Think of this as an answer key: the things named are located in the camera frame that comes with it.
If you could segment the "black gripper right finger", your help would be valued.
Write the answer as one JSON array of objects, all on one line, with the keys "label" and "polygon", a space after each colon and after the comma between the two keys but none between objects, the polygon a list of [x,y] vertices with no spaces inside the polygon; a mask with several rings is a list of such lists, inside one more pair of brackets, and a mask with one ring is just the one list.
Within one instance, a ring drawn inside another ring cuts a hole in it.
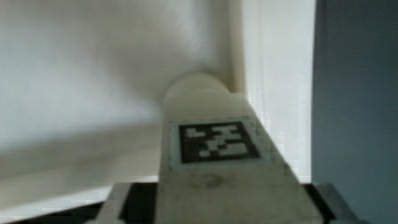
[{"label": "black gripper right finger", "polygon": [[308,183],[304,189],[324,216],[324,224],[368,224],[358,217],[331,183]]}]

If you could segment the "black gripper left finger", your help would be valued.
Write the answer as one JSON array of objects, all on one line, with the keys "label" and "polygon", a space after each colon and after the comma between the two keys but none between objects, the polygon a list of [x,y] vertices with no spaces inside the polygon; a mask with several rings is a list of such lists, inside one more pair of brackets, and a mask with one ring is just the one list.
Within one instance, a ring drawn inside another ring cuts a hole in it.
[{"label": "black gripper left finger", "polygon": [[155,224],[155,182],[118,183],[95,219],[95,224]]}]

